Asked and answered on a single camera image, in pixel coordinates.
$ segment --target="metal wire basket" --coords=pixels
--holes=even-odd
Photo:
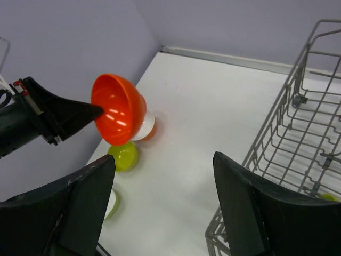
[[[338,29],[318,33],[325,25]],[[341,198],[341,54],[315,49],[338,33],[341,20],[316,23],[242,163],[281,186],[332,199]],[[321,64],[328,71],[306,69]],[[230,255],[220,208],[205,235],[210,256]]]

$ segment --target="wire dish rack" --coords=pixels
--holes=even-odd
[[[318,33],[325,25],[337,28]],[[341,20],[316,23],[242,163],[281,186],[329,199],[341,199],[341,54],[315,48],[338,33]],[[320,64],[328,71],[306,70]],[[230,255],[220,208],[205,235],[210,256]]]

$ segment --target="rack wire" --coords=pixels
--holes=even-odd
[[[318,33],[326,24],[338,29]],[[316,23],[242,163],[266,179],[313,197],[341,199],[341,54],[314,47],[341,33],[340,28],[341,20]],[[306,67],[315,62],[332,63],[332,68],[308,71]],[[305,78],[307,74],[315,79]],[[210,256],[230,255],[220,208],[205,235]]]

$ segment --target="gray dish rack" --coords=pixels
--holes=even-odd
[[[326,25],[335,28],[320,33]],[[319,50],[324,39],[340,35],[341,20],[316,23],[242,163],[314,197],[341,199],[341,51]],[[306,68],[321,63],[327,71]],[[205,236],[210,256],[230,255],[220,208]]]

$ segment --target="gray wall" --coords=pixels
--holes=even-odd
[[[317,20],[341,19],[340,0],[133,1],[163,45],[287,64]],[[326,44],[339,49],[341,37]]]
[[[32,76],[56,95],[85,102],[101,73],[136,83],[159,45],[131,0],[99,2],[0,1],[0,36],[12,41],[7,82]],[[92,123],[57,147],[38,138],[0,159],[0,201],[84,166],[99,141]]]

